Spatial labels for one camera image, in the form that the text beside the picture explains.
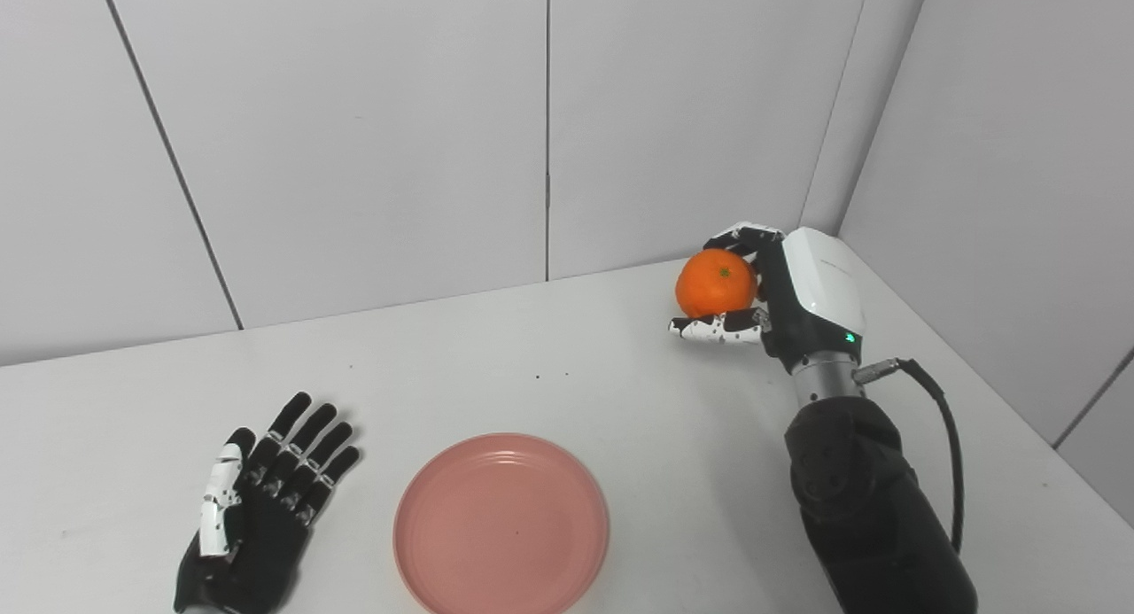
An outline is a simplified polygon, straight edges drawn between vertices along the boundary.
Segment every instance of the robotic hand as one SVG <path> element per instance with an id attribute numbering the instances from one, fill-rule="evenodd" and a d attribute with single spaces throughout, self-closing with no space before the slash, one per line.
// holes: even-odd
<path id="1" fill-rule="evenodd" d="M 675 318 L 684 339 L 763 344 L 792 375 L 801 410 L 785 435 L 792 489 L 812 548 L 847 614 L 973 614 L 960 565 L 960 446 L 945 395 L 913 360 L 861 367 L 865 320 L 838 239 L 739 222 L 705 243 L 751 260 L 768 306 Z M 904 370 L 941 410 L 954 472 L 953 538 L 903 456 L 898 429 L 863 385 Z"/>
<path id="2" fill-rule="evenodd" d="M 340 422 L 307 448 L 337 413 L 323 404 L 295 436 L 291 427 L 311 405 L 299 393 L 259 444 L 240 428 L 217 456 L 205 486 L 201 523 L 177 573 L 174 609 L 204 606 L 232 614 L 266 614 L 287 595 L 311 524 L 358 449 L 335 452 L 350 437 Z"/>

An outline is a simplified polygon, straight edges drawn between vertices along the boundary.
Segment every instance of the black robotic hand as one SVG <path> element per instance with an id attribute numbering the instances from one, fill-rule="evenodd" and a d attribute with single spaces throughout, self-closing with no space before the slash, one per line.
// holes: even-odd
<path id="1" fill-rule="evenodd" d="M 782 238 L 784 234 L 779 229 L 745 221 L 713 235 L 705 242 L 704 249 L 723 249 L 742 258 L 755 254 L 750 263 L 759 274 L 756 261 L 762 247 Z M 669 331 L 683 339 L 720 344 L 760 344 L 762 331 L 768 328 L 768 313 L 761 308 L 728 311 L 695 319 L 674 318 L 669 322 Z"/>
<path id="2" fill-rule="evenodd" d="M 315 410 L 295 436 L 287 436 L 311 405 L 299 393 L 280 412 L 266 436 L 240 428 L 213 463 L 201 506 L 201 525 L 177 573 L 174 609 L 208 606 L 235 614 L 276 609 L 295 578 L 311 524 L 342 474 L 358 461 L 340 422 L 308 452 L 333 420 L 331 404 Z"/>

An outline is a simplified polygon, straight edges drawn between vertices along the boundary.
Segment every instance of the robotic finger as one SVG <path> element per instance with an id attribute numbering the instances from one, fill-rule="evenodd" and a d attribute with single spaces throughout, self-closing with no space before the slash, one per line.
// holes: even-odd
<path id="1" fill-rule="evenodd" d="M 760 344 L 768 326 L 768 312 L 761 308 L 728 311 L 701 318 L 674 318 L 669 331 L 682 339 L 714 344 Z"/>

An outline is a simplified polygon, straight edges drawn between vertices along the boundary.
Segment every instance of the cable connector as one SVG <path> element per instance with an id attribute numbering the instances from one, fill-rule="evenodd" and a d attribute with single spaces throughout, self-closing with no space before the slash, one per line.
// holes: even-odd
<path id="1" fill-rule="evenodd" d="M 856 368 L 852 373 L 850 378 L 858 386 L 865 386 L 871 381 L 878 381 L 888 375 L 894 375 L 895 372 L 902 370 L 902 361 L 897 358 L 883 360 L 878 363 L 872 363 L 870 365 L 864 365 L 862 368 Z"/>

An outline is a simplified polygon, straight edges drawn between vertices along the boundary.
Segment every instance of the fingertip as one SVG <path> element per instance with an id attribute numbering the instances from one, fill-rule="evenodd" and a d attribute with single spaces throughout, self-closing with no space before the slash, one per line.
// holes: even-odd
<path id="1" fill-rule="evenodd" d="M 248 453 L 252 452 L 252 446 L 256 443 L 256 435 L 251 429 L 238 428 L 226 443 L 238 445 L 240 454 L 247 457 Z"/>

